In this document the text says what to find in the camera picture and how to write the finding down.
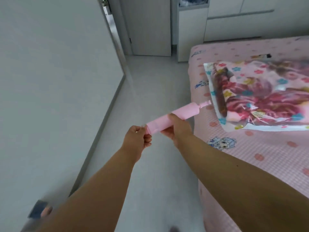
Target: pink cylinder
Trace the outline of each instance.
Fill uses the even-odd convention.
[[[185,105],[172,113],[178,116],[182,120],[186,120],[192,116],[197,115],[200,112],[200,107],[210,104],[210,101],[203,103],[203,105],[197,105],[196,103],[190,103]],[[168,115],[159,117],[158,119],[147,123],[146,134],[155,134],[159,131],[162,131],[170,126],[172,126],[172,121],[168,118]]]

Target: person's right arm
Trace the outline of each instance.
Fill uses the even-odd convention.
[[[275,176],[221,152],[194,136],[171,114],[162,133],[243,232],[309,231],[309,199]]]

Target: person's right hand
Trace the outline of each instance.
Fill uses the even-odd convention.
[[[161,133],[172,139],[175,147],[178,148],[182,138],[192,135],[192,129],[187,121],[180,119],[175,114],[168,114],[168,118],[172,121],[173,126],[162,130]]]

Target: person's left hand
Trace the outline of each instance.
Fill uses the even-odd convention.
[[[146,127],[133,125],[125,135],[121,149],[133,155],[135,162],[141,158],[141,153],[146,147],[151,146],[152,136],[145,134]]]

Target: bed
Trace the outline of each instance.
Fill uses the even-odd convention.
[[[196,103],[210,99],[204,63],[243,61],[262,57],[272,59],[308,59],[309,37],[248,40],[198,45],[191,49],[189,77],[191,100]],[[307,131],[263,132],[239,129],[225,132],[218,122],[214,107],[209,105],[195,116],[194,134],[208,142],[227,140],[230,145],[222,151],[253,164],[309,197],[309,143]],[[203,206],[204,227],[207,232],[240,231],[229,215],[199,182]]]

